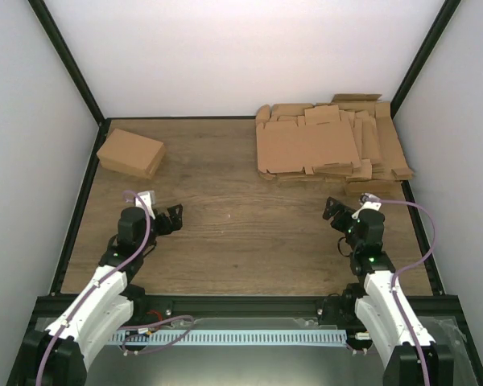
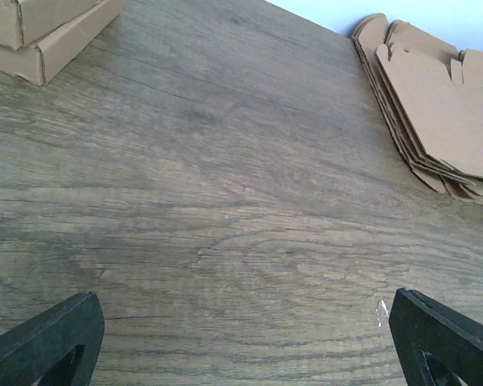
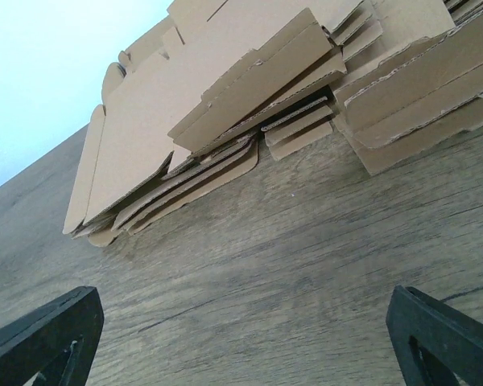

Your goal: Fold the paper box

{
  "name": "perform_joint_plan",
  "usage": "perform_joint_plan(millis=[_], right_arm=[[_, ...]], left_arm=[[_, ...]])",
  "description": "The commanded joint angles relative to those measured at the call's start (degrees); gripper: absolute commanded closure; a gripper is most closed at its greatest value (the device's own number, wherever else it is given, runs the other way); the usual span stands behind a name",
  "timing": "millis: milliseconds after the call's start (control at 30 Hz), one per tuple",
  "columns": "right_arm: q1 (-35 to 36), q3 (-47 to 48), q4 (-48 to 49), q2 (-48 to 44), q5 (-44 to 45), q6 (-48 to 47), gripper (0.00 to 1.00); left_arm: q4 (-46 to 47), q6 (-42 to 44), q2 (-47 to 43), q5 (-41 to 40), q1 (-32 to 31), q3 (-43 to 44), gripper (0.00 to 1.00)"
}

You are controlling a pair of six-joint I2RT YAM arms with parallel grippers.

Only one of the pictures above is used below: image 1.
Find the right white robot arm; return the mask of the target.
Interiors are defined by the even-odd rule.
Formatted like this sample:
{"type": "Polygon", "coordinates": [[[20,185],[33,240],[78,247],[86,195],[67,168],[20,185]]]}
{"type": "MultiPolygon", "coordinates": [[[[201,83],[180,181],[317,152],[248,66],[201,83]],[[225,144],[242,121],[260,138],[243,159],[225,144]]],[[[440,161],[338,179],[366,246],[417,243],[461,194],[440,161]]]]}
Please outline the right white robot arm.
{"type": "Polygon", "coordinates": [[[323,217],[350,247],[358,281],[343,293],[342,316],[362,323],[382,360],[384,385],[451,385],[454,358],[419,321],[399,283],[399,270],[383,249],[383,201],[365,193],[352,209],[329,197],[323,217]]]}

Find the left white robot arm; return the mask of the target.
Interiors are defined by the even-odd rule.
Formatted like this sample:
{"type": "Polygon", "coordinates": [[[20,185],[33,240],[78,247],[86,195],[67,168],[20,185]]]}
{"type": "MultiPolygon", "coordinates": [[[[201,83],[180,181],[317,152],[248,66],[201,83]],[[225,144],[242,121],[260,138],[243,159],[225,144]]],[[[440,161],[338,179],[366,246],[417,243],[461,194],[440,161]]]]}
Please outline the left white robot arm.
{"type": "Polygon", "coordinates": [[[126,322],[148,315],[143,288],[133,284],[159,236],[183,226],[180,204],[158,212],[140,199],[122,210],[92,279],[70,306],[43,330],[23,338],[10,385],[83,385],[97,354],[126,322]]]}

